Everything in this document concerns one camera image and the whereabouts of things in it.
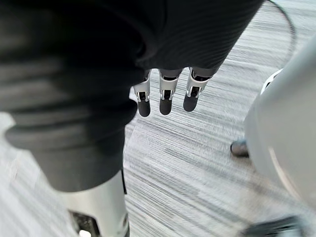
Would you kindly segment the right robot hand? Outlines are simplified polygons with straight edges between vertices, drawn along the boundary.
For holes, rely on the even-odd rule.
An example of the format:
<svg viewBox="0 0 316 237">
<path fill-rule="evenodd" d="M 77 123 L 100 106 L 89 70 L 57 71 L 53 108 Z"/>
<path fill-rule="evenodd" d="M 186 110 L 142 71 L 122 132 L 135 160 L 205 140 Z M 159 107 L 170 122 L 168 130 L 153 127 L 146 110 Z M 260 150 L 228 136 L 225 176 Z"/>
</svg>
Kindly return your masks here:
<svg viewBox="0 0 316 237">
<path fill-rule="evenodd" d="M 0 109 L 7 141 L 32 153 L 65 201 L 73 228 L 127 237 L 125 126 L 150 114 L 150 72 L 160 112 L 190 68 L 191 112 L 260 0 L 3 0 Z"/>
</svg>

